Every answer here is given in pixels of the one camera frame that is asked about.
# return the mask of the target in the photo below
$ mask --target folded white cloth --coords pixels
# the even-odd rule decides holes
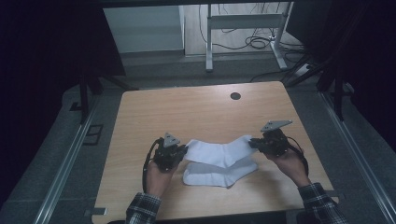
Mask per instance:
[[[188,164],[183,181],[187,185],[229,187],[238,179],[255,171],[257,164],[250,155],[257,149],[248,144],[251,135],[244,135],[229,144],[211,144],[191,140],[184,159]]]

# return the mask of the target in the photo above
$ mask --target metal frame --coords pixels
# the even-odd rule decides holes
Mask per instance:
[[[207,41],[206,41],[206,72],[213,71],[212,30],[219,29],[254,29],[254,28],[278,28],[276,38],[271,40],[270,46],[276,56],[276,61],[281,70],[288,67],[279,51],[279,42],[285,30],[289,16],[291,2],[281,14],[259,15],[218,15],[212,16],[211,5],[207,5]]]

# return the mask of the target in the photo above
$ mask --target table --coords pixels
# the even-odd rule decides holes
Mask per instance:
[[[238,92],[239,100],[230,95]],[[152,143],[169,132],[180,144],[191,139],[229,143],[244,134],[261,137],[268,120],[291,119],[282,128],[305,150],[310,178],[333,190],[304,125],[280,82],[127,91],[120,102],[114,133],[95,207],[106,215],[94,215],[94,224],[125,219],[125,211],[142,191],[142,167]],[[239,179],[231,188],[187,186],[182,182],[188,164],[184,160],[163,196],[158,220],[212,217],[231,214],[284,211],[303,208],[293,182],[256,152],[259,169]]]

